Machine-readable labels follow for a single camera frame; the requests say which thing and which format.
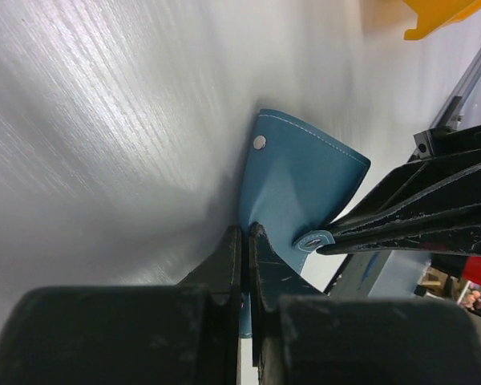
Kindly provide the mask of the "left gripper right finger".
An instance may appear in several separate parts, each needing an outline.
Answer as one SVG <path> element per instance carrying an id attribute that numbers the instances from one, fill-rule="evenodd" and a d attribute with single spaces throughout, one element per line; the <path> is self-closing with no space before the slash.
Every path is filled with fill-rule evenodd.
<path id="1" fill-rule="evenodd" d="M 428 299 L 332 299 L 249 231 L 253 362 L 262 384 L 481 384 L 467 313 Z"/>

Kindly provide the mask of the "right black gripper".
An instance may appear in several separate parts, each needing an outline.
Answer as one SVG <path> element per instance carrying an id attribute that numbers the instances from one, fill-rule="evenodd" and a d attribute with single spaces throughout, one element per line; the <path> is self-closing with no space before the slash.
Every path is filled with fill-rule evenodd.
<path id="1" fill-rule="evenodd" d="M 333 235 L 347 236 L 320 247 L 319 254 L 407 250 L 481 256 L 481 215 L 417 221 L 481 205 L 481 125 L 435 127 L 414 140 L 419 159 L 436 158 L 387 174 L 332 224 Z"/>

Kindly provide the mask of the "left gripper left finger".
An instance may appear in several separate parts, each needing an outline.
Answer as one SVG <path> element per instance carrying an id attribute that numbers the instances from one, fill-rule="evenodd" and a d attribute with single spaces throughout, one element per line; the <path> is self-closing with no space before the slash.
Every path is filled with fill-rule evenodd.
<path id="1" fill-rule="evenodd" d="M 0 333 L 0 384 L 234 384 L 241 231 L 174 286 L 25 294 Z"/>

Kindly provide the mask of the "blue leather card holder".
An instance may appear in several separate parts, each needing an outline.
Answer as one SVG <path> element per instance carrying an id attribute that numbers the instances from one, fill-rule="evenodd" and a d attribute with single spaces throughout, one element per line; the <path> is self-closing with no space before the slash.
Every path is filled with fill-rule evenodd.
<path id="1" fill-rule="evenodd" d="M 282 111 L 259 111 L 250 138 L 240 190 L 239 225 L 243 235 L 240 335 L 253 336 L 249 306 L 249 234 L 261 225 L 278 261 L 292 270 L 281 289 L 270 290 L 278 299 L 290 283 L 300 295 L 317 294 L 301 277 L 307 257 L 332 242 L 323 229 L 351 201 L 368 170 L 370 160 L 325 132 Z"/>

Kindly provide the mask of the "orange plastic card stand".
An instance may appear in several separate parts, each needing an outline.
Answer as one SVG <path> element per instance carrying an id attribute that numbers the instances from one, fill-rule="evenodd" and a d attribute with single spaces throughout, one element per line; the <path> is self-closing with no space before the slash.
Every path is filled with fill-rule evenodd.
<path id="1" fill-rule="evenodd" d="M 481 10 L 481 0 L 404 0 L 416 14 L 416 27 L 404 33 L 407 41 L 424 39 L 437 29 L 464 21 Z"/>

